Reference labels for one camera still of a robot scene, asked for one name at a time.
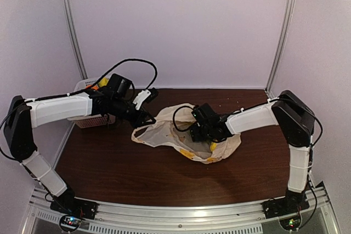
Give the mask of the cream printed plastic bag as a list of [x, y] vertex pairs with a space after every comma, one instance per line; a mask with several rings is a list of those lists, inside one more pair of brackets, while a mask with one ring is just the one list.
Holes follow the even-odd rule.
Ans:
[[176, 127], [186, 129], [195, 122], [190, 110], [193, 107], [192, 104], [184, 103], [163, 108], [155, 117], [155, 124], [133, 130], [132, 141], [150, 147], [171, 147], [186, 158], [203, 164], [228, 158], [241, 144], [239, 134], [217, 143], [217, 148], [211, 152], [212, 142], [193, 142], [189, 132], [176, 130]]

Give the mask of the orange toy fruit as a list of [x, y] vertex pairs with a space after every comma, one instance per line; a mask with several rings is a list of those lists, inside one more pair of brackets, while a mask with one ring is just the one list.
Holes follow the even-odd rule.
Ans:
[[86, 86], [86, 88], [85, 88], [85, 90], [98, 90], [99, 89], [99, 87], [98, 87], [98, 85], [96, 84], [96, 85], [88, 85], [88, 86]]

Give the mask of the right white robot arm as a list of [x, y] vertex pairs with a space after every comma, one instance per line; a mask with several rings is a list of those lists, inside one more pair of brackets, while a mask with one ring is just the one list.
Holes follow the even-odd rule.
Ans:
[[314, 112], [292, 91], [232, 113], [195, 106], [190, 126], [194, 141], [228, 142], [235, 136], [252, 150], [240, 150], [230, 169], [239, 185], [239, 201], [283, 195], [281, 208], [292, 213], [303, 205], [313, 163]]

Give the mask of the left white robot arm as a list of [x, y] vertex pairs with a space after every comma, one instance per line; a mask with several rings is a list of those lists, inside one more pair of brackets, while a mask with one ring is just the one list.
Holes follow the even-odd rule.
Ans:
[[13, 97], [8, 115], [2, 123], [10, 159], [19, 162], [66, 214], [77, 212], [78, 200], [71, 187], [40, 154], [33, 130], [64, 119], [97, 115], [128, 121], [133, 128], [155, 123], [143, 105], [154, 100], [158, 91], [147, 87], [131, 99], [126, 99], [131, 86], [131, 80], [113, 74], [107, 84], [98, 89], [86, 87], [73, 93], [37, 99], [24, 99], [20, 95]]

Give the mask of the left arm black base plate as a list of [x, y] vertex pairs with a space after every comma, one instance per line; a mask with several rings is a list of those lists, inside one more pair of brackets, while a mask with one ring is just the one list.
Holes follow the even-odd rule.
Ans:
[[56, 198], [50, 205], [50, 209], [56, 212], [72, 215], [76, 218], [95, 219], [98, 204], [79, 198]]

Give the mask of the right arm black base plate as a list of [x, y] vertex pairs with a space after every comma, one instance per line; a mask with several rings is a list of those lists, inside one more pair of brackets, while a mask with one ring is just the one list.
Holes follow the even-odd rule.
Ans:
[[307, 200], [297, 203], [286, 197], [271, 198], [262, 203], [262, 208], [267, 219], [298, 213], [299, 210], [305, 210], [309, 207], [310, 205]]

